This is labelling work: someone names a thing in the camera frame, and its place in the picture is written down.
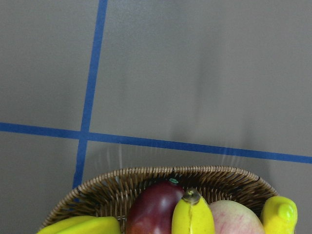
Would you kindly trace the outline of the yellow banana curved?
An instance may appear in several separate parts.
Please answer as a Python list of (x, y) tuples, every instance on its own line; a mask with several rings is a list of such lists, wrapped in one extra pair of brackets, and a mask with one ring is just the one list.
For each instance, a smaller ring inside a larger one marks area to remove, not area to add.
[(214, 234), (215, 224), (212, 211), (195, 189), (189, 188), (176, 204), (173, 217), (173, 234)]

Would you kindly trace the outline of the yellow banana basket back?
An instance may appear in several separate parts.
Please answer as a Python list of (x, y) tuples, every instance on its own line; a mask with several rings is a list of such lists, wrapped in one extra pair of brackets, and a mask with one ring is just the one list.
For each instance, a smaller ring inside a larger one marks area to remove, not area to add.
[(120, 234), (116, 218), (75, 216), (44, 227), (38, 234)]

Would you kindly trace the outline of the dark red mango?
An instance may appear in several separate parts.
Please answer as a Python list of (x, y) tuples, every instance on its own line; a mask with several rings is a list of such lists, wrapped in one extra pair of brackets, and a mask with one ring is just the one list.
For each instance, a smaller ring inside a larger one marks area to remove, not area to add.
[(176, 204), (184, 194), (177, 179), (154, 183), (140, 193), (127, 215), (126, 234), (170, 234)]

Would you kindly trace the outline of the red peach left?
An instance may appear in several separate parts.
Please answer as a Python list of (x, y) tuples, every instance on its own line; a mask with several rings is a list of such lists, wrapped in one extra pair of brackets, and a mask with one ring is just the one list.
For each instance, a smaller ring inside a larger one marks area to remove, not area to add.
[(263, 234), (258, 216), (246, 206), (231, 200), (210, 204), (217, 234)]

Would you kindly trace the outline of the yellow banana near front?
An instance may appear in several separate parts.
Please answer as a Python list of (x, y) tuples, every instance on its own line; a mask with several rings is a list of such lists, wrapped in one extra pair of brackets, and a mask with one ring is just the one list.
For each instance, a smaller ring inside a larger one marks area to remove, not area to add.
[(283, 196), (266, 200), (260, 220), (266, 234), (294, 234), (298, 220), (297, 205)]

